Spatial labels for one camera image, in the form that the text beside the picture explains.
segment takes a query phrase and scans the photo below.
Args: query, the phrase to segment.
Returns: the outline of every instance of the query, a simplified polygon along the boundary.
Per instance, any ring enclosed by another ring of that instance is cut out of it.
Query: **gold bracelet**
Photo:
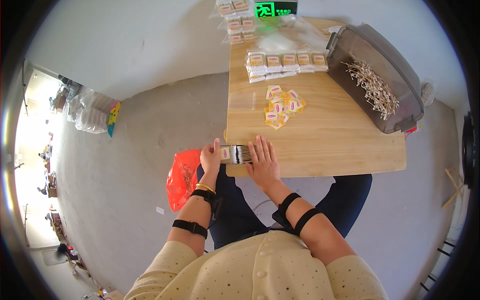
[[[206,188],[207,190],[211,191],[212,193],[214,193],[214,194],[216,195],[216,192],[215,192],[211,187],[209,187],[209,186],[206,185],[206,184],[197,183],[197,184],[195,185],[195,187],[197,187],[197,186],[201,186],[201,187],[203,187],[203,188]]]

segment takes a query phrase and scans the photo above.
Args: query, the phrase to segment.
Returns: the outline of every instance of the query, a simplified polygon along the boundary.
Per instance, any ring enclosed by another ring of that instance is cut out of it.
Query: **gray plastic container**
[[[357,102],[378,129],[384,133],[402,132],[414,128],[423,117],[423,103],[420,95],[420,80],[412,67],[381,34],[367,24],[343,26],[338,34],[330,36],[328,74]],[[364,60],[389,86],[399,101],[395,114],[387,120],[380,118],[380,112],[372,110],[365,98],[365,90],[357,86],[346,72],[347,65],[354,59]]]

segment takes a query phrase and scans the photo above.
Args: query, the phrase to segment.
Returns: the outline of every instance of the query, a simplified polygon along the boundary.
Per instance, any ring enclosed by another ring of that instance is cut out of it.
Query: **woman's arm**
[[[278,206],[293,191],[280,180],[273,144],[267,143],[264,137],[257,136],[257,148],[258,156],[253,144],[249,142],[253,163],[247,164],[248,173],[258,188]],[[295,199],[286,212],[292,227],[295,228],[301,216],[312,208],[314,206],[302,198]],[[340,257],[356,255],[324,214],[314,215],[303,227],[300,237],[312,252],[312,256],[321,260],[324,265]]]
[[[211,187],[212,190],[215,191],[216,178],[220,170],[220,139],[216,138],[214,145],[207,145],[203,148],[200,154],[200,163],[205,171],[202,179],[200,179],[200,183]],[[198,186],[197,189],[207,190],[201,186]],[[210,223],[211,209],[210,204],[205,201],[203,197],[192,196],[180,210],[177,220],[197,222],[207,229]],[[204,253],[205,238],[200,234],[194,234],[188,230],[173,227],[168,235],[167,241],[171,240],[176,240],[189,246],[197,256],[202,256]]]

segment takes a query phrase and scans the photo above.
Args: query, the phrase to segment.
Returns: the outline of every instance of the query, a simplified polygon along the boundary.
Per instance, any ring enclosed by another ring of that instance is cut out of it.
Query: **red plastic bag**
[[[195,190],[201,152],[200,149],[187,150],[175,154],[173,158],[173,166],[167,177],[167,196],[174,212],[185,205]]]

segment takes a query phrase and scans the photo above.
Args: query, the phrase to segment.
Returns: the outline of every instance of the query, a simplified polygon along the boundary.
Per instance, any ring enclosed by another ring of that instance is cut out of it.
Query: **woman's left hand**
[[[213,145],[208,144],[200,153],[200,163],[205,174],[218,175],[220,170],[220,139],[216,138]]]

